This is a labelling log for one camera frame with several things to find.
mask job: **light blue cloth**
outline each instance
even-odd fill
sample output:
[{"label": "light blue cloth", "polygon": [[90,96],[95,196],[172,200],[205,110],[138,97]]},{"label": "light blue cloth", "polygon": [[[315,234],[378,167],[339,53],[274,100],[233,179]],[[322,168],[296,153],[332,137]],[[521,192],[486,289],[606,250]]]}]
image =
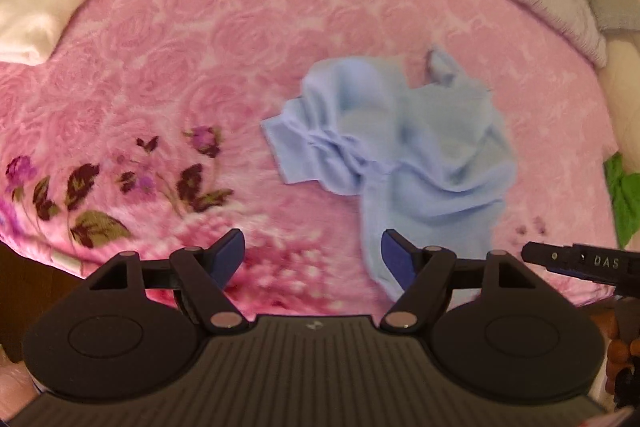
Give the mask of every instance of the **light blue cloth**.
[{"label": "light blue cloth", "polygon": [[382,261],[382,233],[484,259],[516,173],[491,92],[439,49],[429,68],[431,84],[409,89],[387,61],[323,60],[302,95],[262,122],[286,183],[360,195],[366,266],[394,300],[402,288]]}]

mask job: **floral print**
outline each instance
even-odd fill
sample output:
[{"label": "floral print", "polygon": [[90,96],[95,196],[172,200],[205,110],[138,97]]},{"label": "floral print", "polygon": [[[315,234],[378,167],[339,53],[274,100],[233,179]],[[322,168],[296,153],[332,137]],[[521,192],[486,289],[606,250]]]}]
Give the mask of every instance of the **floral print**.
[{"label": "floral print", "polygon": [[215,127],[194,127],[189,132],[184,133],[191,138],[191,146],[201,154],[209,158],[215,158],[220,152],[220,142],[222,134],[220,129]]},{"label": "floral print", "polygon": [[23,235],[15,208],[11,203],[0,199],[0,239],[7,241]]},{"label": "floral print", "polygon": [[12,192],[31,181],[36,175],[36,169],[31,165],[31,158],[18,156],[6,166],[6,179],[9,181],[6,191]]},{"label": "floral print", "polygon": [[[216,158],[220,153],[222,131],[215,127],[199,126],[183,133],[190,145],[200,154],[209,158]],[[136,146],[151,155],[159,145],[160,137],[154,136],[149,140],[136,139]],[[140,192],[145,196],[154,196],[160,192],[171,204],[175,213],[183,217],[187,212],[205,212],[212,206],[222,206],[233,194],[230,188],[213,188],[207,192],[202,191],[203,165],[194,164],[184,169],[175,183],[175,188],[164,178],[159,171],[154,171],[152,163],[139,162],[128,159],[123,153],[116,156],[115,164],[119,166],[133,165],[136,170],[123,172],[116,184],[123,194]],[[39,226],[40,221],[50,221],[62,212],[61,207],[49,198],[50,176],[41,179],[33,187],[33,209],[35,216],[24,204],[25,184],[36,177],[37,169],[31,164],[29,156],[17,156],[6,167],[8,181],[7,191],[12,192],[12,200],[20,204],[28,221],[33,227],[37,239],[44,244],[48,243],[47,237]],[[71,248],[74,242],[87,248],[98,248],[117,239],[129,238],[129,229],[114,217],[99,210],[86,210],[76,217],[74,225],[70,225],[70,214],[80,208],[89,193],[94,189],[96,178],[100,174],[100,166],[87,163],[74,169],[69,175],[66,184],[64,207],[67,212],[68,238]],[[15,229],[15,211],[4,213],[6,221]],[[0,225],[6,225],[0,216]]]}]

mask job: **pink blanket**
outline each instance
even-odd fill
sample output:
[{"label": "pink blanket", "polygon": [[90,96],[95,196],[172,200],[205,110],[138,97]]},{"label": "pink blanket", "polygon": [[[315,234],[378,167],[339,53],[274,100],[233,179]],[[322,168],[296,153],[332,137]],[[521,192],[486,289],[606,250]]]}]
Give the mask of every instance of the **pink blanket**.
[{"label": "pink blanket", "polygon": [[[284,185],[258,124],[317,60],[392,57],[416,86],[434,43],[491,86],[513,134],[495,247],[612,247],[601,163],[615,146],[594,71],[509,0],[89,0],[47,64],[0,66],[2,240],[87,275],[118,251],[157,259],[239,227],[229,295],[249,316],[379,316],[356,201]],[[607,292],[546,277],[576,303]]]}]

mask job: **green cloth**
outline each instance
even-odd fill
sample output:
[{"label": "green cloth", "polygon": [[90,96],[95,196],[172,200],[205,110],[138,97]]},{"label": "green cloth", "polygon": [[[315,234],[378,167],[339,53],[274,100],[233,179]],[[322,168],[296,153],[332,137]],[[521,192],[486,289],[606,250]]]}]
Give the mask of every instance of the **green cloth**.
[{"label": "green cloth", "polygon": [[611,196],[618,245],[625,248],[640,229],[640,174],[626,174],[622,155],[616,152],[604,162],[604,177]]}]

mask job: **ribbed black surface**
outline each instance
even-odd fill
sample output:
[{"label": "ribbed black surface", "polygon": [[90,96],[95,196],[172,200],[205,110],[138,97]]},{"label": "ribbed black surface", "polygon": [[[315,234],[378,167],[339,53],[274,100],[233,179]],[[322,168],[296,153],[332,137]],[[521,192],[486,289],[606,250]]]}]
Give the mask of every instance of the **ribbed black surface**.
[{"label": "ribbed black surface", "polygon": [[263,317],[210,341],[155,394],[115,405],[43,395],[10,426],[575,427],[599,412],[585,397],[536,407],[477,397],[440,375],[418,341],[367,317]]}]

